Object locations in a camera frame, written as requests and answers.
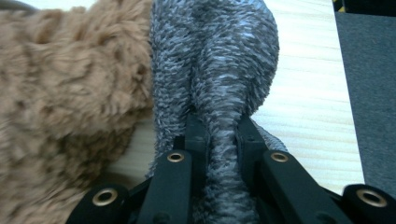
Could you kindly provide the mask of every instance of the brass grommet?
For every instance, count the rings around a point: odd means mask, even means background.
[[[119,194],[114,189],[101,189],[92,198],[92,203],[96,206],[106,206],[116,201]]]
[[[174,152],[168,155],[168,160],[171,162],[180,162],[184,160],[184,156],[181,153]]]
[[[273,154],[271,154],[271,158],[274,161],[279,161],[279,162],[285,162],[289,160],[289,157],[287,155],[280,152],[274,152]]]
[[[359,189],[356,191],[359,199],[374,207],[385,207],[388,205],[387,200],[375,191],[370,189]]]

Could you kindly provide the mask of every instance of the fur texture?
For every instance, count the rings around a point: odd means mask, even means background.
[[[237,122],[268,95],[278,58],[276,23],[262,0],[157,0],[151,15],[156,158],[185,132],[193,105],[211,135],[198,223],[256,223],[233,144]],[[153,175],[155,162],[148,176]]]
[[[150,8],[0,12],[0,223],[64,223],[150,115]]]

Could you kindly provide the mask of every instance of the brown plush toy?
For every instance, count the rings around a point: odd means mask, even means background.
[[[150,116],[150,7],[0,11],[0,223],[65,223]]]

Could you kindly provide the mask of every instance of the wooden table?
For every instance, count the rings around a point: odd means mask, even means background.
[[[40,7],[94,1],[25,0]],[[347,82],[331,0],[266,0],[279,30],[280,58],[270,96],[253,116],[327,189],[363,183]],[[140,122],[125,155],[102,177],[132,187],[153,158],[153,125]]]

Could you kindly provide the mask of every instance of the gray carpet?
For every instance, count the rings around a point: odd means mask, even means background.
[[[335,17],[366,184],[396,198],[396,18]]]

